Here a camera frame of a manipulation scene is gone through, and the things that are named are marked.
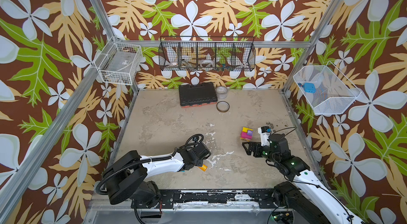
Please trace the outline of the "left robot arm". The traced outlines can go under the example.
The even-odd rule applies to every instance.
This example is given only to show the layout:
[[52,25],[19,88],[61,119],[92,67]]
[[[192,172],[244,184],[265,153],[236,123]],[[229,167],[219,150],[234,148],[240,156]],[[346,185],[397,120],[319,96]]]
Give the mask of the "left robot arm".
[[148,208],[155,207],[161,200],[161,192],[153,181],[147,178],[164,173],[188,171],[202,168],[204,160],[211,156],[202,139],[177,147],[165,155],[143,156],[136,150],[129,151],[109,166],[95,186],[99,195],[107,195],[111,205],[128,199]]

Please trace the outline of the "magenta wood block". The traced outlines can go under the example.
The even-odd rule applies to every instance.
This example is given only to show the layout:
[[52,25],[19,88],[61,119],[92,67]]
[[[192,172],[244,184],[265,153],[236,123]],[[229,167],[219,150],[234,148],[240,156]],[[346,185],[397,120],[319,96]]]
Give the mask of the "magenta wood block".
[[246,132],[241,132],[241,139],[252,140],[252,137],[249,137]]

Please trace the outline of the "orange cylinder block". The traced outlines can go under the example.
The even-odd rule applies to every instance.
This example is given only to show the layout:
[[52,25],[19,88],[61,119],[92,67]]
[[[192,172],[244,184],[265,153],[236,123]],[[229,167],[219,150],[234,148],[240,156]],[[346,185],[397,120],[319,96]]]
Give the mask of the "orange cylinder block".
[[202,166],[200,166],[199,168],[200,168],[202,171],[204,171],[204,172],[207,170],[207,166],[204,165],[204,164],[203,164]]

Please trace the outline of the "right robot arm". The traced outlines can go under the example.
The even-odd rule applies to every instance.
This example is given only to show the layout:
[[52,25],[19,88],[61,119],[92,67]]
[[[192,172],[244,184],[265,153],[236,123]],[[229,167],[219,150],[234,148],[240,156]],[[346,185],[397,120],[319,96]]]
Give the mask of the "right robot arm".
[[310,224],[364,224],[324,184],[301,158],[291,154],[285,134],[260,131],[260,142],[245,141],[249,156],[264,158],[286,179],[273,188],[273,202],[289,207]]

